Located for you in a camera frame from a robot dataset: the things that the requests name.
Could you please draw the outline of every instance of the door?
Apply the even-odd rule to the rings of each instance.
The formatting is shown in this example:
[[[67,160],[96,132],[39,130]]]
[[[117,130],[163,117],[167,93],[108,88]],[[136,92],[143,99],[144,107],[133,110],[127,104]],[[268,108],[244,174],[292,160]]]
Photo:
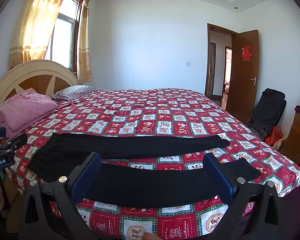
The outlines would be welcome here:
[[[214,76],[216,71],[216,44],[210,43],[210,58],[209,58],[209,74],[208,74],[208,89],[207,89],[207,97],[211,97],[213,95],[213,85],[214,85]]]
[[[253,111],[259,78],[258,30],[232,35],[232,64],[226,111],[246,123]]]

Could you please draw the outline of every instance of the black chair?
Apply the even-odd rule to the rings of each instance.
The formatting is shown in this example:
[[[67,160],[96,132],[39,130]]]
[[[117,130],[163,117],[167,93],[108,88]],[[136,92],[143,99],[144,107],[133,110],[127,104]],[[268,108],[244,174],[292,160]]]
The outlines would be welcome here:
[[[248,128],[252,127],[261,133],[265,139],[272,127],[276,126],[281,119],[287,104],[284,98],[285,94],[280,91],[270,88],[263,91],[256,108],[248,120]]]

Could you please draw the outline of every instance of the red plastic bag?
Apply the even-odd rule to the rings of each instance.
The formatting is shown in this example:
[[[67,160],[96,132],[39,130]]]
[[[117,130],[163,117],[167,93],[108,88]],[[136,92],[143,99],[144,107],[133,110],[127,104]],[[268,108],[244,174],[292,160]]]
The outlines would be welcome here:
[[[269,146],[274,145],[278,140],[280,140],[283,136],[281,132],[281,127],[274,126],[270,132],[270,135],[266,138],[265,143]]]

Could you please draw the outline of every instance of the window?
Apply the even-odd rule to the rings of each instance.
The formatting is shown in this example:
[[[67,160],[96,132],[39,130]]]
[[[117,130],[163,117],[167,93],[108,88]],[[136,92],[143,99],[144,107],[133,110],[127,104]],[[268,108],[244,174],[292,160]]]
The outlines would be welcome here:
[[[63,0],[44,59],[77,71],[77,38],[82,0]]]

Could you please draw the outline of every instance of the bed headboard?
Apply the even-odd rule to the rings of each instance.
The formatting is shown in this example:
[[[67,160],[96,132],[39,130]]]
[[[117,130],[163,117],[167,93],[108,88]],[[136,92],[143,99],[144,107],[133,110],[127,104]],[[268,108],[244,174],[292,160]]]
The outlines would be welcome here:
[[[51,94],[74,85],[77,85],[75,76],[59,63],[44,59],[27,61],[11,69],[0,80],[0,104],[29,88],[51,97]]]

